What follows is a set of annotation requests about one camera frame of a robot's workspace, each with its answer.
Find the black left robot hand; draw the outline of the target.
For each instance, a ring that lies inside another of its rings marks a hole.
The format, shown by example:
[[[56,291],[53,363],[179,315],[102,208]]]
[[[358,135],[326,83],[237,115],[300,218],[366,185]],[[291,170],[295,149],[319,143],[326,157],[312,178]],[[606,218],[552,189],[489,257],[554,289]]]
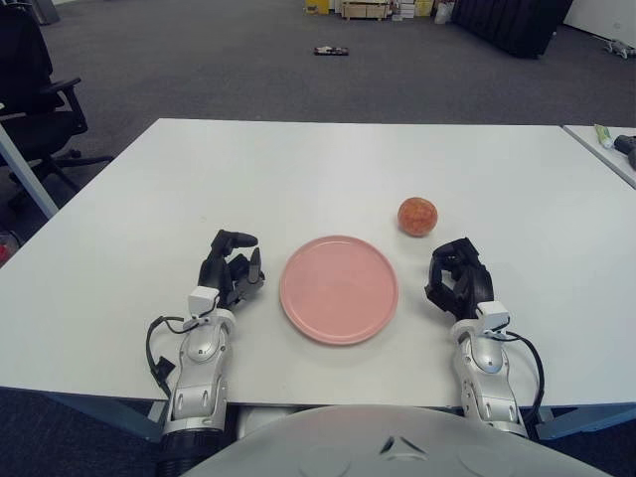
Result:
[[[264,280],[258,239],[219,230],[188,297],[189,314],[203,318],[218,309],[232,310],[261,288]]]

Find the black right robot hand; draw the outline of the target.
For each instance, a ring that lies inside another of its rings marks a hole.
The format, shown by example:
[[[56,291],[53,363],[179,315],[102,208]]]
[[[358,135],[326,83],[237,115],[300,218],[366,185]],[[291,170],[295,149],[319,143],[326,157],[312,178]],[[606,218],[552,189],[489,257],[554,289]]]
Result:
[[[433,251],[424,292],[430,302],[455,317],[451,336],[456,341],[464,335],[508,341],[503,330],[510,314],[494,300],[491,274],[469,238]]]

